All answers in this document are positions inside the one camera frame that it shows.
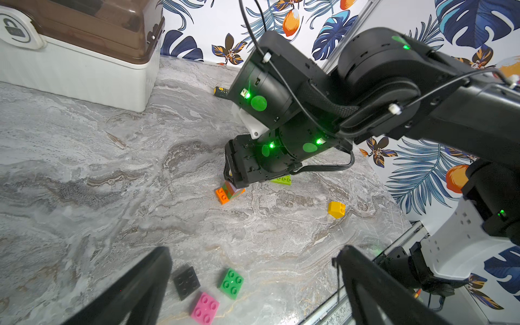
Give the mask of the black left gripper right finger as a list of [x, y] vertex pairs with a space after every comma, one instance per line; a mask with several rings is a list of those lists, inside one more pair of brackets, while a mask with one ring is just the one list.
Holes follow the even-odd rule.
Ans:
[[447, 324], [394, 278], [365, 257], [356, 247], [346, 245], [335, 257], [341, 269], [356, 324]]

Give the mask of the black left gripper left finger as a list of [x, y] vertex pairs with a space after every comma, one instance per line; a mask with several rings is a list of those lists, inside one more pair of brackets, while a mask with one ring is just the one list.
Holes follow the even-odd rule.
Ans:
[[158, 246], [65, 324], [156, 324], [171, 269], [169, 249]]

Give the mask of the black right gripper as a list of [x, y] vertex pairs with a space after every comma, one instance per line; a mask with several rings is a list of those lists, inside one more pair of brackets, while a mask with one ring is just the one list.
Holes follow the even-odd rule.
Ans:
[[281, 171], [268, 171], [260, 164], [260, 158], [263, 157], [261, 153], [257, 156], [255, 141], [250, 135], [238, 135], [231, 139], [225, 145], [224, 180], [235, 188], [247, 188], [257, 182], [287, 176], [303, 166], [301, 162], [294, 162], [283, 167]]

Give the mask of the orange lego plate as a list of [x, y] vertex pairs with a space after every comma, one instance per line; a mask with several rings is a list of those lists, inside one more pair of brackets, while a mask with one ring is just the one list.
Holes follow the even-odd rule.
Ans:
[[230, 202], [230, 200], [228, 200], [227, 196], [225, 195], [225, 193], [224, 193], [224, 191], [223, 191], [223, 187], [216, 189], [216, 191], [215, 191], [215, 196], [217, 197], [218, 201], [219, 201], [222, 205], [224, 205], [224, 204]]

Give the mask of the black lego brick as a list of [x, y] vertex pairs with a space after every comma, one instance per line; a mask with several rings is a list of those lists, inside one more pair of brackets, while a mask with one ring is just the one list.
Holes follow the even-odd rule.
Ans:
[[200, 282], [193, 266], [176, 273], [173, 277], [173, 283], [181, 301], [200, 288]]

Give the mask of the pink lego brick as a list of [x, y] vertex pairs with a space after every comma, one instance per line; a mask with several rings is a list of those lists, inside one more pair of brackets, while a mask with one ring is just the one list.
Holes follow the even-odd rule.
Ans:
[[216, 299], [203, 292], [191, 313], [191, 318], [199, 325], [212, 325], [219, 306], [220, 303]]

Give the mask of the green lego with number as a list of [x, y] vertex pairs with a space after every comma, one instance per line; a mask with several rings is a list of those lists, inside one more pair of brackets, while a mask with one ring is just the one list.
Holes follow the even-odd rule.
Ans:
[[236, 300], [244, 282], [245, 279], [236, 270], [229, 268], [219, 289], [230, 299]]

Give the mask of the lilac lego brick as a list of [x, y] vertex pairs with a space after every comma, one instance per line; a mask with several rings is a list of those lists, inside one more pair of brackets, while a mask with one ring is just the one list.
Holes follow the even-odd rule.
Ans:
[[237, 191], [237, 190], [241, 190], [241, 189], [244, 189], [244, 188], [237, 188], [235, 187], [235, 185], [229, 181], [224, 181], [224, 185], [223, 185], [223, 188], [227, 188], [228, 190], [230, 191]]

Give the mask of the green square lego brick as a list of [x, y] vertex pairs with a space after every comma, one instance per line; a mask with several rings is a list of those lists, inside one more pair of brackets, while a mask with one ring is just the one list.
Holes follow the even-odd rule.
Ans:
[[223, 188], [223, 191], [225, 195], [227, 196], [228, 200], [233, 200], [236, 197], [240, 196], [242, 193], [245, 192], [245, 189], [237, 190], [235, 192], [228, 190], [227, 188]]

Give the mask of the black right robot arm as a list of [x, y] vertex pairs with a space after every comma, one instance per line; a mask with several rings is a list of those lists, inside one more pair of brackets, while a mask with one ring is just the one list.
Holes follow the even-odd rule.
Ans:
[[519, 243], [519, 84], [475, 70], [389, 28], [368, 29], [325, 73], [274, 31], [254, 51], [227, 98], [262, 125], [225, 147], [224, 179], [237, 188], [345, 165], [304, 165], [330, 148], [366, 142], [376, 163], [396, 157], [389, 138], [441, 144], [471, 157], [458, 208], [410, 256], [381, 267], [406, 288], [446, 297], [468, 284], [477, 253]]

